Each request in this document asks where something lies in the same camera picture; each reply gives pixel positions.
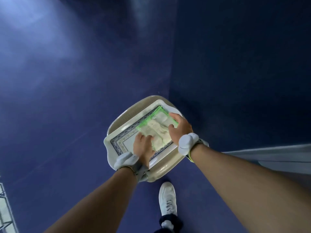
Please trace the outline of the person's left hand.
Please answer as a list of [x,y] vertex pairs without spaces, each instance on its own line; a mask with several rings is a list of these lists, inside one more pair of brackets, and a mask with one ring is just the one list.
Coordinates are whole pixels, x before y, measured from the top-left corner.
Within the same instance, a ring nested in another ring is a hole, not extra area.
[[153,150],[152,142],[134,142],[133,153],[139,157],[139,160],[142,164],[149,168],[150,158],[155,154],[155,151]]

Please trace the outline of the person's right hand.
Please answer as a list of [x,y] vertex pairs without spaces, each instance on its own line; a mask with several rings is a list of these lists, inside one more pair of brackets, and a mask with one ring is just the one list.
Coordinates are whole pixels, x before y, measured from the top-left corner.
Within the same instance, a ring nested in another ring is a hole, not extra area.
[[[193,129],[191,124],[180,114],[170,112],[169,115],[178,123],[177,127],[180,129],[180,138],[189,133],[193,133]],[[171,138],[172,141],[179,145],[180,138]]]

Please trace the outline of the green-zip clear food bag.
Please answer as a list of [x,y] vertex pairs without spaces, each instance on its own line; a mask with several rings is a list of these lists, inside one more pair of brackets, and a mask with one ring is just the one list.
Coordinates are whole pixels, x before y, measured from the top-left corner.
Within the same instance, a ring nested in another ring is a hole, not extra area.
[[144,136],[153,137],[151,141],[152,148],[156,153],[159,153],[173,143],[169,134],[169,125],[173,125],[176,128],[178,122],[162,106],[158,106],[138,124],[136,129]]

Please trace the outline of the person's left forearm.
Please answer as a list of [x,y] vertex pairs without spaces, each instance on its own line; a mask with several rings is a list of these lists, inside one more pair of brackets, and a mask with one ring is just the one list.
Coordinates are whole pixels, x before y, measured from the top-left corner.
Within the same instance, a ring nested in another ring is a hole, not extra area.
[[116,233],[137,184],[132,169],[119,169],[44,233]]

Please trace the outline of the person's right forearm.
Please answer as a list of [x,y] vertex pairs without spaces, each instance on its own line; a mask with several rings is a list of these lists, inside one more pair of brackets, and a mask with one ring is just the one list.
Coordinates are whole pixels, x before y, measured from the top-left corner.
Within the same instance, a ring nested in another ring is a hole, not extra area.
[[285,176],[196,144],[190,157],[252,233],[311,233],[311,192]]

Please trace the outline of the cream tray with blue border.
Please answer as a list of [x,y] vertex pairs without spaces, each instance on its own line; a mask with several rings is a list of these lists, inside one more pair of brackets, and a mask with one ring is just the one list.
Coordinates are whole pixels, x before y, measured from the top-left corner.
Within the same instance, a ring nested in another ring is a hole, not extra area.
[[[104,145],[107,150],[107,160],[113,170],[120,155],[133,152],[133,143],[138,133],[136,127],[151,115],[157,107],[162,106],[167,112],[182,113],[166,98],[149,96],[132,105],[110,125]],[[151,157],[148,172],[148,182],[154,182],[171,171],[184,158],[172,142],[165,145]]]

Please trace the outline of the white right wrist tracker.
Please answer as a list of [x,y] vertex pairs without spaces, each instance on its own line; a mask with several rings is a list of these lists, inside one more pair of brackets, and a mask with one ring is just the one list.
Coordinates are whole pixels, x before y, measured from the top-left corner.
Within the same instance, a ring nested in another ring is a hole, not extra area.
[[203,139],[200,139],[197,134],[185,134],[179,139],[178,152],[181,155],[186,156],[188,160],[193,163],[194,161],[191,158],[191,150],[195,147],[196,144],[204,144],[205,146],[209,147],[209,143]]

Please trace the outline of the white wrist tracker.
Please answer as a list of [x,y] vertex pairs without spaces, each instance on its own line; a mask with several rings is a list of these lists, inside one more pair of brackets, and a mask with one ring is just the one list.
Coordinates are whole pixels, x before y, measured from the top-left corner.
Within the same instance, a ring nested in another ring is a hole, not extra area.
[[195,147],[196,144],[204,144],[205,146],[209,147],[209,143],[203,139],[200,139],[197,134],[185,134],[179,139],[178,152],[181,155],[186,156],[188,160],[193,163],[194,161],[191,158],[191,150]]
[[120,155],[117,158],[113,169],[117,171],[124,167],[130,168],[132,170],[138,182],[148,180],[149,168],[142,163],[137,155],[131,152],[123,153]]

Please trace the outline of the white left wrist tracker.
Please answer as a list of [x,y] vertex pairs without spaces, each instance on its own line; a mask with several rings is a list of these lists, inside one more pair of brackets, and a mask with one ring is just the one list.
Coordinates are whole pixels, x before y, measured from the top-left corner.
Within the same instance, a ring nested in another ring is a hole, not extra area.
[[142,163],[137,155],[131,152],[123,153],[120,155],[117,158],[113,169],[117,171],[124,167],[130,168],[132,170],[138,182],[148,180],[149,168]]

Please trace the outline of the white sneaker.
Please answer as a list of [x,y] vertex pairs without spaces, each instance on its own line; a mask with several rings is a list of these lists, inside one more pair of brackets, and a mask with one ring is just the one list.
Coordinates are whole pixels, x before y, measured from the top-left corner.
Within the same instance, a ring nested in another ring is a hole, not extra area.
[[159,205],[161,215],[173,214],[177,216],[176,192],[171,182],[164,182],[159,190]]

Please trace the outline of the dark trouser leg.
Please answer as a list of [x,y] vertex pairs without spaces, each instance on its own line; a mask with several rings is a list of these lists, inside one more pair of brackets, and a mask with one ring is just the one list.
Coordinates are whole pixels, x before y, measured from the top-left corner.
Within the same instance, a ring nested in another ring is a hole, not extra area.
[[172,224],[174,225],[174,231],[170,231],[168,229],[163,229],[161,227],[160,229],[156,230],[154,233],[180,233],[184,224],[177,215],[167,214],[167,215],[162,216],[159,219],[160,226],[161,226],[161,223],[165,220],[170,220],[172,222]]

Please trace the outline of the grey ledge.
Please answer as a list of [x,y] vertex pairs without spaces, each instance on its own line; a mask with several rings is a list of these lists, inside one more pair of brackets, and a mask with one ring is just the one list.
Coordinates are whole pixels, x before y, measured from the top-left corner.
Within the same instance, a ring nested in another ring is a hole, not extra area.
[[263,167],[275,171],[311,175],[311,143],[244,149],[225,153],[245,160],[256,161]]

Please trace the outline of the metal truss frame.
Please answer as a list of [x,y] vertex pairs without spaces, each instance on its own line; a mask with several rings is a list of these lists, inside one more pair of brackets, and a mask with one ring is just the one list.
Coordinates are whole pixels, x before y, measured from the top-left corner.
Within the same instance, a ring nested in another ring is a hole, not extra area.
[[19,233],[8,196],[0,182],[0,233]]

